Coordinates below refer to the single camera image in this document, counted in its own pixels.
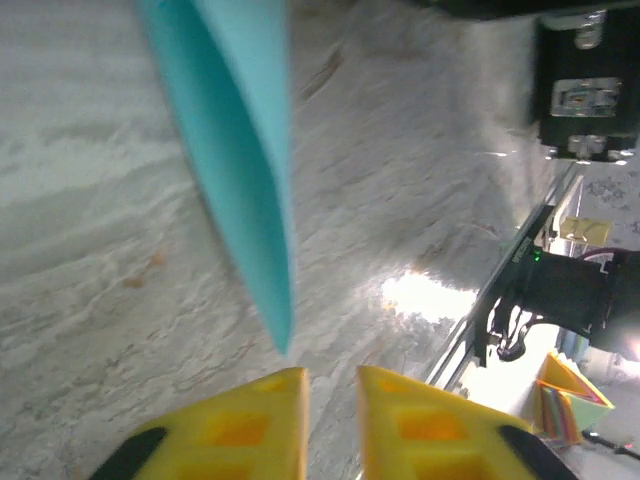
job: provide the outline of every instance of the marble pattern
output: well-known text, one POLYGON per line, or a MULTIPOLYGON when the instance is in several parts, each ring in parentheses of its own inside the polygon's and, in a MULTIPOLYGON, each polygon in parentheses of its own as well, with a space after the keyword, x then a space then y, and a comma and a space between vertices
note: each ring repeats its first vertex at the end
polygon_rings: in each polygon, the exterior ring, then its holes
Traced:
POLYGON ((145 419, 290 365, 312 376, 308 478, 354 479, 355 367, 423 376, 469 307, 456 291, 563 168, 526 118, 530 35, 293 3, 285 358, 204 212, 132 2, 3 1, 0 479, 84 478, 145 419), (420 311, 385 308, 409 268, 420 311))

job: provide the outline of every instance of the bright light spot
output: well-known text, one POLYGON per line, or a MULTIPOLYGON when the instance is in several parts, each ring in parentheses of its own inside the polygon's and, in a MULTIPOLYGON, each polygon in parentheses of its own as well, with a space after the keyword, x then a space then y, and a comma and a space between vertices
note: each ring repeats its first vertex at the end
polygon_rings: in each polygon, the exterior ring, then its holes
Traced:
POLYGON ((418 314, 429 323, 459 319, 469 313, 478 292, 447 287, 428 275, 407 272, 382 285, 383 301, 399 315, 418 314))

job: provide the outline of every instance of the teal paper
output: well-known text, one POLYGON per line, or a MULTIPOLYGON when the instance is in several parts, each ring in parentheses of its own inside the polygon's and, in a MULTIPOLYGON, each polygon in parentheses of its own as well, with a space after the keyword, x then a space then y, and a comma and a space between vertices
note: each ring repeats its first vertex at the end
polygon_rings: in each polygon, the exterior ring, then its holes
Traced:
POLYGON ((192 169, 276 348, 293 333, 285 0, 139 0, 192 169))

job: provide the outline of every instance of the black device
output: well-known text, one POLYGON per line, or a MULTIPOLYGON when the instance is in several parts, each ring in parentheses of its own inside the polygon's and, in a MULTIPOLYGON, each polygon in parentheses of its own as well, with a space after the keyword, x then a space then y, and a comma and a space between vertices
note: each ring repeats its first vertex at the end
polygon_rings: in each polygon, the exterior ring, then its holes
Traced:
POLYGON ((529 329, 548 323, 588 338, 595 348, 638 362, 639 286, 640 252, 617 251, 602 267, 532 248, 498 301, 489 335, 504 361, 520 358, 529 329), (512 320, 516 308, 529 320, 512 320))
POLYGON ((469 20, 556 13, 573 15, 595 10, 626 8, 640 5, 638 0, 411 0, 423 7, 436 7, 449 14, 469 20))
POLYGON ((533 110, 550 157, 625 163, 640 132, 640 8, 542 15, 533 110))

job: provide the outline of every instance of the metal plate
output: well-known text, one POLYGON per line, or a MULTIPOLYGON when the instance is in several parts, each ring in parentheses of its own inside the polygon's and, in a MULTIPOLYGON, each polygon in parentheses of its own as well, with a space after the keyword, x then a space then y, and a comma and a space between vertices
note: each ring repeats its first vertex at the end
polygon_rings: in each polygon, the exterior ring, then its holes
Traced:
POLYGON ((554 117, 615 117, 622 82, 615 77, 558 80, 553 85, 554 117))

